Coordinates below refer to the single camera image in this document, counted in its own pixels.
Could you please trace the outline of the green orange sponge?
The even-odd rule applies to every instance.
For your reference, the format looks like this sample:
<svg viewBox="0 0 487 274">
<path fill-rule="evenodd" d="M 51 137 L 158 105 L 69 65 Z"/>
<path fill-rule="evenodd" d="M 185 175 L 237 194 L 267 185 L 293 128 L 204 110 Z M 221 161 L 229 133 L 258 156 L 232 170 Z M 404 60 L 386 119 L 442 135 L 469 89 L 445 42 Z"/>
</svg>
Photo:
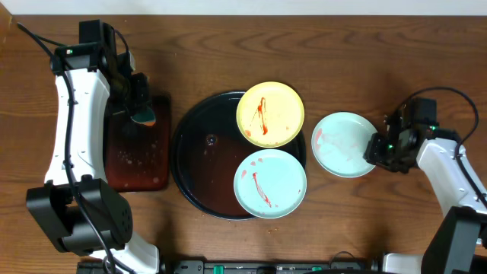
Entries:
<svg viewBox="0 0 487 274">
<path fill-rule="evenodd" d="M 153 126 L 156 123 L 156 116 L 150 107 L 143 107 L 131 116 L 134 123 L 143 126 Z"/>
</svg>

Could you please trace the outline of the light blue plate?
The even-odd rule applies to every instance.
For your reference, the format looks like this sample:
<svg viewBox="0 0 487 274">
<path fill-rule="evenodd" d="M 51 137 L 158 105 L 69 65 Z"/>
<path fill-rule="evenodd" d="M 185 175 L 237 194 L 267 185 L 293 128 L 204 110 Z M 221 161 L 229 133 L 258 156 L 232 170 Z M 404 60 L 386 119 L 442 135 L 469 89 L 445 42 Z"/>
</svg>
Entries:
<svg viewBox="0 0 487 274">
<path fill-rule="evenodd" d="M 263 149 L 246 157 L 234 175 L 240 206 L 257 218 L 282 218 L 304 200 L 307 176 L 301 163 L 278 149 Z"/>
<path fill-rule="evenodd" d="M 338 177 L 362 177 L 374 169 L 364 159 L 373 134 L 371 122 L 355 113 L 332 113 L 319 121 L 311 136 L 311 148 L 320 166 Z"/>
</svg>

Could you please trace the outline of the yellow plate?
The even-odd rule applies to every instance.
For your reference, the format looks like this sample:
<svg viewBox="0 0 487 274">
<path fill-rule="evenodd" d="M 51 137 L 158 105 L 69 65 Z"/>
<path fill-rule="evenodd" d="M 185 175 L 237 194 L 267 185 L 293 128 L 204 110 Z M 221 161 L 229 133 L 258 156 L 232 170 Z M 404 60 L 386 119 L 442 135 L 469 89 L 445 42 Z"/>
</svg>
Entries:
<svg viewBox="0 0 487 274">
<path fill-rule="evenodd" d="M 290 86 L 267 81 L 244 92 L 236 110 L 237 128 L 251 144 L 277 148 L 292 141 L 304 124 L 304 104 Z"/>
</svg>

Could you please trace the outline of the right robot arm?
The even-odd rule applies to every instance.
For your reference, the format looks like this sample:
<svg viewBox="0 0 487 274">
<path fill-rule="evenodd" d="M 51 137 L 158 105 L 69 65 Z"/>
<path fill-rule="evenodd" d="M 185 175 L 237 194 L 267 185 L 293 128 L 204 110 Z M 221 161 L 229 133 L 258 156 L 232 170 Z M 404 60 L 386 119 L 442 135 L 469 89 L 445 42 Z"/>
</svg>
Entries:
<svg viewBox="0 0 487 274">
<path fill-rule="evenodd" d="M 435 100 L 413 98 L 385 119 L 387 134 L 374 133 L 364 159 L 391 172 L 423 171 L 444 219 L 422 255 L 388 253 L 385 273 L 470 273 L 486 242 L 486 189 L 467 157 L 458 134 L 440 128 Z"/>
</svg>

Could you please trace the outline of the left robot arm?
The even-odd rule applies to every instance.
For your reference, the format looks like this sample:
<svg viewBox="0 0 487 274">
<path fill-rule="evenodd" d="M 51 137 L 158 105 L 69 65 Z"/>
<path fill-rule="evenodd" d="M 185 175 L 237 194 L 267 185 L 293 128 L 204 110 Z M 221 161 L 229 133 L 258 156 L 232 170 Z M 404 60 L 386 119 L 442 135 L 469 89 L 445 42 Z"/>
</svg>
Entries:
<svg viewBox="0 0 487 274">
<path fill-rule="evenodd" d="M 159 249 L 134 232 L 130 205 L 108 184 L 103 160 L 106 118 L 154 125 L 148 79 L 129 50 L 117 52 L 121 33 L 108 23 L 82 21 L 78 35 L 77 44 L 48 53 L 56 138 L 44 184 L 27 191 L 26 206 L 59 252 L 99 259 L 104 273 L 157 273 Z"/>
</svg>

